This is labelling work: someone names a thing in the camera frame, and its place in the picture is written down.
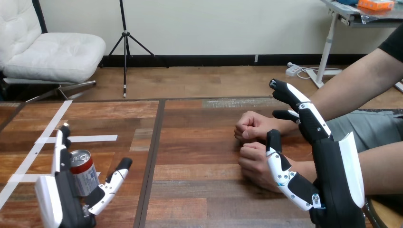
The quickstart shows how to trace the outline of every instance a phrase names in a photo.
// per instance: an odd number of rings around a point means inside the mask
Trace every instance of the can lid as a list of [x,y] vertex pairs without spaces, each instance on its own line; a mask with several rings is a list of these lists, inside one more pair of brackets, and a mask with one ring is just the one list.
[[90,157],[90,152],[86,150],[76,150],[71,152],[71,167],[77,167],[85,164]]

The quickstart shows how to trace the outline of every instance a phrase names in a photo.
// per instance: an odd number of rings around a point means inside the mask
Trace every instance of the white tape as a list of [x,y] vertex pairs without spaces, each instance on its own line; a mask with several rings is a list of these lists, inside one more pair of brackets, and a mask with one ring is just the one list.
[[[96,172],[96,175],[99,177],[101,172]],[[36,182],[40,176],[53,176],[52,174],[13,174],[9,179],[9,183],[19,183],[19,182]]]
[[[117,134],[71,136],[68,139],[72,143],[116,141],[117,140]],[[49,138],[38,138],[38,140],[35,143],[55,143],[55,142],[56,142],[56,137],[49,137]]]
[[[62,104],[62,106],[59,108],[58,112],[55,114],[53,119],[49,122],[48,126],[43,131],[40,138],[48,138],[52,134],[53,130],[58,126],[59,121],[62,119],[64,113],[70,107],[71,103],[72,103],[72,101],[65,101]],[[26,156],[26,158],[24,159],[24,161],[18,167],[15,174],[25,174],[28,171],[29,167],[34,162],[35,158],[37,157],[37,155],[39,154],[40,150],[43,148],[44,145],[45,145],[44,143],[36,143],[32,147],[31,151],[29,151],[29,153]],[[0,192],[0,209],[3,208],[4,204],[9,199],[10,195],[17,187],[17,185],[18,185],[17,180],[21,180],[22,178],[23,178],[23,176],[16,176],[13,179],[14,182],[7,182],[6,186],[4,186],[3,190]]]

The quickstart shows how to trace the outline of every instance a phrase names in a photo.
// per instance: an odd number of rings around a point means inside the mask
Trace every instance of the black and white robotic hand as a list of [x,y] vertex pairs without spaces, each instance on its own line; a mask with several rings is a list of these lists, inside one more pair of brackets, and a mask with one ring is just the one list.
[[317,179],[312,184],[282,154],[277,130],[267,133],[266,157],[278,188],[299,208],[309,210],[311,220],[323,228],[364,228],[364,184],[354,135],[335,142],[329,127],[310,100],[292,85],[273,79],[273,97],[293,111],[274,111],[278,119],[298,124],[312,145]]
[[45,228],[88,228],[96,225],[95,216],[109,204],[125,177],[132,160],[123,158],[105,184],[98,185],[80,203],[71,168],[70,130],[64,124],[57,132],[52,176],[41,176],[35,184],[42,222]]

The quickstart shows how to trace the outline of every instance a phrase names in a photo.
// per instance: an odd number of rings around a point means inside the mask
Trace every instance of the red and silver can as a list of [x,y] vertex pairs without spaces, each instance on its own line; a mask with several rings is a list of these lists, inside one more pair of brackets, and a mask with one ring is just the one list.
[[73,173],[79,196],[88,196],[99,185],[94,162],[86,150],[71,153],[71,172]]

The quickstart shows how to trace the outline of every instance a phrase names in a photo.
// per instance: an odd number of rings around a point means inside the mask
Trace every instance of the white wall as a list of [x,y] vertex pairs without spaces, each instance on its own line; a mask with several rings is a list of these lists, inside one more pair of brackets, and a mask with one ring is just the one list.
[[[123,30],[119,0],[41,0],[49,32]],[[320,0],[124,0],[129,32],[157,55],[322,53],[331,17]],[[331,53],[369,53],[393,29],[338,23]],[[132,54],[147,54],[130,41]],[[123,54],[121,44],[114,54]]]

